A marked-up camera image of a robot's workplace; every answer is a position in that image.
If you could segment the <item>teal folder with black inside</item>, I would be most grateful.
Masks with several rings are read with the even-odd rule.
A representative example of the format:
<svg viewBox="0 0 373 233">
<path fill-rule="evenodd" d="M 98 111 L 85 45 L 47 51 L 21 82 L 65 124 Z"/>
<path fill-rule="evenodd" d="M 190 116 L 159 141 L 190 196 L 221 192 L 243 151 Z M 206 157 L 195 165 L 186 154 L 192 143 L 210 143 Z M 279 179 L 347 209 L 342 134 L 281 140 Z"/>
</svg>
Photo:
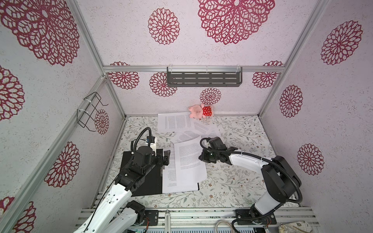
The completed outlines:
<svg viewBox="0 0 373 233">
<path fill-rule="evenodd" d="M 122 154 L 120 172 L 115 179 L 115 184 L 125 186 L 132 192 L 133 197 L 162 194 L 162 170 L 161 167 L 155 167 L 150 172 L 130 171 L 129 165 L 132 154 L 125 151 Z"/>
</svg>

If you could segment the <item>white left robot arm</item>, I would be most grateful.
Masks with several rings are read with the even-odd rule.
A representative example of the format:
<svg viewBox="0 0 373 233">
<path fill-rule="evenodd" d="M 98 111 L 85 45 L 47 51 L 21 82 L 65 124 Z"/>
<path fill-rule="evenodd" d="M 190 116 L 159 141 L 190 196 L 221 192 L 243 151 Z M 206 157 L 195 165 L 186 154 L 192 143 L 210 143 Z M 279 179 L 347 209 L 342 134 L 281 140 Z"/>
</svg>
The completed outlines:
<svg viewBox="0 0 373 233">
<path fill-rule="evenodd" d="M 103 194 L 95 211 L 76 233 L 123 233 L 133 225 L 147 221 L 145 206 L 128 201 L 153 170 L 168 166 L 170 150 L 141 146 L 123 153 L 123 161 L 113 184 Z"/>
</svg>

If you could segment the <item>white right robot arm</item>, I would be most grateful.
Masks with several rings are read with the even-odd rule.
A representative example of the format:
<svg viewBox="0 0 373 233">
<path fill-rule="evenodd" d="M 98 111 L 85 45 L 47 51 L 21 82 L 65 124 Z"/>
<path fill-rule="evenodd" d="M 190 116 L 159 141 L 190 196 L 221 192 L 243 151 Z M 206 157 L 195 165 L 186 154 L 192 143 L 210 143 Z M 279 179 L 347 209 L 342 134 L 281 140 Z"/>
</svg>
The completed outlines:
<svg viewBox="0 0 373 233">
<path fill-rule="evenodd" d="M 267 158 L 240 151 L 236 147 L 228 148 L 219 137 L 202 138 L 200 146 L 203 152 L 199 159 L 205 163 L 226 163 L 262 176 L 266 192 L 250 208 L 251 219 L 271 215 L 285 203 L 301 204 L 303 201 L 300 190 L 302 182 L 284 157 Z"/>
</svg>

